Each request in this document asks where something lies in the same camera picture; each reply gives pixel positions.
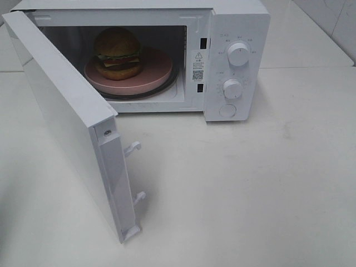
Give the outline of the white round door button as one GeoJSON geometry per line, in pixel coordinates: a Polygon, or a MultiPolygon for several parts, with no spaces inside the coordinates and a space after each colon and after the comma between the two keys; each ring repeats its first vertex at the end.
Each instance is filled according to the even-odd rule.
{"type": "Polygon", "coordinates": [[[234,117],[236,114],[236,107],[232,104],[226,104],[223,105],[220,109],[219,109],[219,114],[222,117],[234,117]]]}

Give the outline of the pink round plate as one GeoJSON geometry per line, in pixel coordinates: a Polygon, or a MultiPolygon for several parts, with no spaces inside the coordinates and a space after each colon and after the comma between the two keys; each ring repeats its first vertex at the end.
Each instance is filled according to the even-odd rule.
{"type": "Polygon", "coordinates": [[[141,54],[142,70],[125,80],[109,80],[95,68],[95,60],[85,65],[84,74],[90,84],[105,97],[116,99],[142,98],[154,93],[174,74],[172,59],[165,52],[144,47],[141,54]]]}

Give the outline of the white microwave door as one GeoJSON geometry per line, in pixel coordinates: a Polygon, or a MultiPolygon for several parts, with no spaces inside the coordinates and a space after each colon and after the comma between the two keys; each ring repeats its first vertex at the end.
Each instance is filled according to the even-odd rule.
{"type": "Polygon", "coordinates": [[[141,148],[123,147],[117,112],[21,11],[3,16],[14,49],[43,118],[84,181],[119,242],[140,231],[126,158],[141,148]]]}

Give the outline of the burger with lettuce and cheese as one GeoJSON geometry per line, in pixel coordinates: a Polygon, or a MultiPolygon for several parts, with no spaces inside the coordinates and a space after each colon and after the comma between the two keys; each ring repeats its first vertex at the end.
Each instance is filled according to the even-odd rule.
{"type": "Polygon", "coordinates": [[[93,51],[95,68],[106,79],[125,80],[142,69],[141,44],[127,29],[105,29],[95,38],[93,51]]]}

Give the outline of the glass microwave turntable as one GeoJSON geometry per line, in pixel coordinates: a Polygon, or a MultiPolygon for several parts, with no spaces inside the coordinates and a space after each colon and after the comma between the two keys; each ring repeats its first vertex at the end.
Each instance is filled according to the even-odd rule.
{"type": "Polygon", "coordinates": [[[99,92],[99,94],[105,98],[109,98],[109,99],[113,99],[113,100],[123,100],[123,101],[131,101],[131,100],[139,100],[139,99],[143,99],[143,98],[147,98],[147,97],[152,97],[155,96],[159,93],[162,93],[166,90],[168,90],[177,80],[178,76],[180,74],[180,70],[178,69],[173,69],[173,71],[171,72],[171,74],[169,75],[169,78],[159,87],[144,92],[144,93],[138,93],[138,94],[134,94],[134,95],[113,95],[110,93],[105,93],[103,91],[100,91],[97,89],[97,91],[99,92]]]}

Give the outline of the white lower timer knob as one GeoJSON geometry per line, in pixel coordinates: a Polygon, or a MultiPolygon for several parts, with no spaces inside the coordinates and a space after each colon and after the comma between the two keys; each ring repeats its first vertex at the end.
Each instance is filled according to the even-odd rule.
{"type": "Polygon", "coordinates": [[[240,81],[236,79],[229,79],[224,82],[223,93],[227,99],[236,99],[239,98],[243,92],[243,86],[240,81]]]}

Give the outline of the white microwave oven body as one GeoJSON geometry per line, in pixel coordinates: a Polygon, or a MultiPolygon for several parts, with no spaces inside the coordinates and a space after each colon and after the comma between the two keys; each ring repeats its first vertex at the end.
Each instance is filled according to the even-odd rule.
{"type": "Polygon", "coordinates": [[[260,1],[21,1],[9,13],[15,11],[25,13],[87,81],[84,69],[94,60],[94,40],[107,28],[129,30],[142,51],[151,47],[169,55],[180,74],[168,90],[131,101],[102,96],[117,115],[202,112],[206,121],[248,118],[270,22],[260,1]],[[227,55],[236,41],[250,47],[249,61],[240,67],[227,55]],[[239,98],[225,98],[229,79],[241,82],[239,98]],[[234,117],[220,116],[226,104],[236,107],[234,117]]]}

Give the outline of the white upper power knob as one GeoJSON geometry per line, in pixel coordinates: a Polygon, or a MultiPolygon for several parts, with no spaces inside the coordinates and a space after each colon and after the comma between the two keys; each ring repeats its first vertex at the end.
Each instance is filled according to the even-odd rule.
{"type": "Polygon", "coordinates": [[[232,66],[240,67],[249,61],[250,47],[244,41],[236,41],[227,48],[227,55],[232,66]]]}

